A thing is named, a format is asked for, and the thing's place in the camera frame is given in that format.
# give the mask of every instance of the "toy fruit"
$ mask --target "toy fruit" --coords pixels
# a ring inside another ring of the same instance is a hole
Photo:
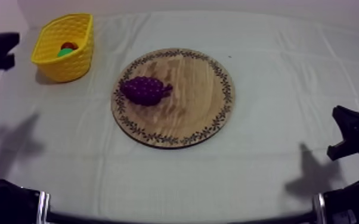
[[[65,42],[62,44],[61,49],[71,48],[72,50],[78,49],[78,45],[74,42]]]
[[[164,87],[159,79],[137,76],[121,83],[120,90],[134,104],[152,106],[170,96],[172,85]]]
[[[58,57],[61,57],[61,56],[64,56],[64,55],[66,55],[66,54],[69,54],[69,53],[71,53],[71,52],[73,52],[74,50],[72,50],[71,48],[64,48],[64,49],[62,49],[58,54],[57,54],[57,56]]]

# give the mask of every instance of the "white wall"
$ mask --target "white wall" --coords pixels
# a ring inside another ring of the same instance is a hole
[[[0,0],[0,32],[19,32],[25,34],[28,29],[17,0]]]
[[[18,0],[30,26],[60,15],[167,10],[230,10],[285,15],[359,30],[359,0]]]

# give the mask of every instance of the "red ball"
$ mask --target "red ball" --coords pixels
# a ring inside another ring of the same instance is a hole
[[[64,48],[70,48],[72,50],[76,50],[78,49],[78,45],[76,43],[73,43],[73,42],[65,42],[62,46],[61,46],[62,49]]]

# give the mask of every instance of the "decorative border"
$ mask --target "decorative border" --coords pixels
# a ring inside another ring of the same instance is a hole
[[[155,58],[163,58],[163,57],[175,57],[178,55],[182,55],[183,57],[190,57],[193,59],[198,59],[202,61],[208,61],[209,65],[212,67],[213,71],[215,72],[216,76],[221,79],[220,83],[222,85],[222,94],[224,96],[224,106],[220,109],[220,112],[215,116],[215,118],[212,120],[211,125],[205,126],[202,130],[193,133],[192,135],[188,137],[183,137],[182,139],[174,138],[173,136],[163,136],[161,134],[157,133],[146,133],[145,129],[141,129],[138,127],[138,124],[131,121],[128,116],[123,115],[125,113],[126,107],[124,100],[125,96],[119,88],[116,88],[113,95],[114,101],[116,102],[117,109],[116,111],[120,115],[118,118],[118,121],[120,121],[123,125],[125,125],[129,131],[132,134],[136,134],[138,136],[141,136],[146,142],[150,141],[156,141],[157,143],[168,143],[169,145],[178,145],[182,144],[182,146],[190,146],[195,143],[198,143],[199,141],[208,139],[211,137],[212,134],[217,132],[223,125],[223,122],[225,122],[227,118],[227,114],[231,111],[231,104],[233,102],[233,97],[231,94],[231,84],[228,81],[228,74],[226,74],[225,71],[223,71],[222,68],[220,68],[219,64],[213,60],[210,59],[207,55],[204,55],[202,53],[195,53],[190,52],[186,50],[168,50],[166,52],[157,52],[157,53],[151,53],[150,55],[147,55],[145,57],[142,57],[140,59],[135,60],[129,68],[126,69],[124,72],[123,77],[119,80],[119,84],[121,85],[123,82],[129,79],[130,75],[134,73],[134,70],[140,66],[145,64],[148,61],[151,61]]]

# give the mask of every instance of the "wood grain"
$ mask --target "wood grain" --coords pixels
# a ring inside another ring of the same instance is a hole
[[[135,105],[119,90],[136,76],[155,77],[174,88],[155,106]],[[112,93],[112,113],[131,138],[158,148],[202,142],[227,122],[235,101],[231,77],[220,63],[190,49],[161,49],[136,59],[121,72]]]

